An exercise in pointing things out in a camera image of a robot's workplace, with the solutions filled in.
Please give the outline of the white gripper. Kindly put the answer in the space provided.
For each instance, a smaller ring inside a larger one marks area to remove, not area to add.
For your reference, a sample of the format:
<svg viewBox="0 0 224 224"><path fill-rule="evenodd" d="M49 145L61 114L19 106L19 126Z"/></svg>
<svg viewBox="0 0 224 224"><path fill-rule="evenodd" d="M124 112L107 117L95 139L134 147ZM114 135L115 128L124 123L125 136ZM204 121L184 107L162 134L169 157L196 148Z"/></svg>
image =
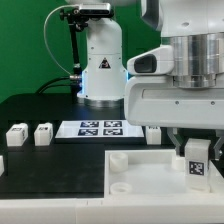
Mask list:
<svg viewBox="0 0 224 224"><path fill-rule="evenodd" d="M124 111L132 125L169 127L167 135L181 155L178 128L214 129L215 159L224 145L224 88L182 89L169 76L135 76L125 87Z"/></svg>

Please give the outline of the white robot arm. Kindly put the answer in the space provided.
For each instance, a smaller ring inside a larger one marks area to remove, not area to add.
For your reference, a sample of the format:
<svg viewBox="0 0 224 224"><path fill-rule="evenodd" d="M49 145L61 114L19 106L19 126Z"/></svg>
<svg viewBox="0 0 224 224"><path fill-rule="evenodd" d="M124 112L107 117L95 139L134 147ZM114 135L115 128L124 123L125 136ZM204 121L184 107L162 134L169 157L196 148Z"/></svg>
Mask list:
<svg viewBox="0 0 224 224"><path fill-rule="evenodd" d="M122 99L139 126L224 130L224 0L65 0L88 20L84 102ZM141 2L161 45L122 64L111 7Z"/></svg>

